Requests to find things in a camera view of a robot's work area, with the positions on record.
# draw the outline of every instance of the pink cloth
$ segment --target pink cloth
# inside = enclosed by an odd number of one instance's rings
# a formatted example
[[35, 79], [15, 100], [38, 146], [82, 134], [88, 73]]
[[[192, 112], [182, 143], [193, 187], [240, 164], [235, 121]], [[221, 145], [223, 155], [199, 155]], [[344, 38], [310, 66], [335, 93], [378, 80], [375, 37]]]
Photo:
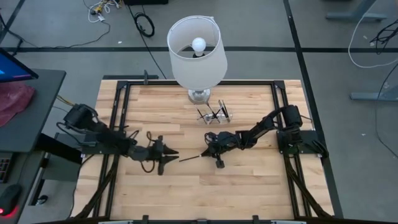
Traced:
[[27, 107], [34, 91], [23, 82], [0, 83], [0, 127]]

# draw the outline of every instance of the gray desk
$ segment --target gray desk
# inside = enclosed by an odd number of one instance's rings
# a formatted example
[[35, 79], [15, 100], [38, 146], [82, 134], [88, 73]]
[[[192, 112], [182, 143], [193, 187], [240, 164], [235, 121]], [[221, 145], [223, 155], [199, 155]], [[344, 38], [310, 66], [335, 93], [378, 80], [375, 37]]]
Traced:
[[2, 217], [0, 223], [17, 223], [24, 209], [30, 190], [44, 158], [44, 151], [33, 151], [42, 128], [50, 113], [66, 73], [58, 70], [34, 70], [39, 79], [25, 83], [36, 89], [30, 105], [25, 111], [17, 114], [5, 126], [0, 128], [1, 148], [30, 153], [19, 153], [6, 184], [0, 184], [0, 193], [11, 184], [15, 184], [21, 174], [22, 193], [17, 208], [12, 214]]

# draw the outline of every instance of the lamp base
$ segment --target lamp base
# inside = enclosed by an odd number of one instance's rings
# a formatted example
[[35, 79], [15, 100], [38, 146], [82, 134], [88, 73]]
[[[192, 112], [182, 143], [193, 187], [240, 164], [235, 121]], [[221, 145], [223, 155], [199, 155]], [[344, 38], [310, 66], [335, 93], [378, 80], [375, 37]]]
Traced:
[[210, 98], [210, 89], [195, 91], [188, 90], [189, 100], [196, 105], [207, 103]]

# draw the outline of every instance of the computer monitor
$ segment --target computer monitor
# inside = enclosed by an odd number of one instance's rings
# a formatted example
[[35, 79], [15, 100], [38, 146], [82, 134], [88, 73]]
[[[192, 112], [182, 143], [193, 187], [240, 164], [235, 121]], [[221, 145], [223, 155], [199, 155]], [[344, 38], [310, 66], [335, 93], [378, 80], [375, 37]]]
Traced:
[[39, 76], [0, 48], [0, 83], [30, 80]]

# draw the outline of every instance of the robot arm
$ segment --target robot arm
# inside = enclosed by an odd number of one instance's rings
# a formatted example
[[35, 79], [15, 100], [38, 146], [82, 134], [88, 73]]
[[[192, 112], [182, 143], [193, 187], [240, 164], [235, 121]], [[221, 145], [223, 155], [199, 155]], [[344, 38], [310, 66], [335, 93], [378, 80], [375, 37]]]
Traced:
[[[274, 118], [282, 113], [285, 121], [285, 127], [275, 125]], [[208, 148], [199, 156], [196, 157], [213, 157], [216, 161], [217, 168], [224, 168], [224, 162], [221, 160], [221, 154], [239, 148], [241, 150], [250, 149], [257, 144], [257, 140], [273, 129], [278, 129], [288, 133], [290, 138], [299, 141], [300, 127], [303, 125], [299, 109], [297, 106], [288, 105], [277, 110], [270, 112], [267, 116], [263, 117], [252, 129], [248, 131], [236, 131], [235, 134], [227, 131], [215, 133], [206, 133], [205, 142]]]
[[63, 119], [65, 127], [81, 134], [92, 133], [99, 144], [114, 149], [115, 154], [129, 156], [134, 161], [154, 161], [159, 163], [158, 174], [162, 175], [166, 163], [177, 159], [178, 156], [164, 156], [178, 154], [177, 151], [163, 144], [163, 137], [151, 140], [152, 146], [137, 146], [137, 141], [127, 138], [124, 133], [110, 130], [106, 124], [98, 119], [97, 112], [87, 105], [76, 104]]

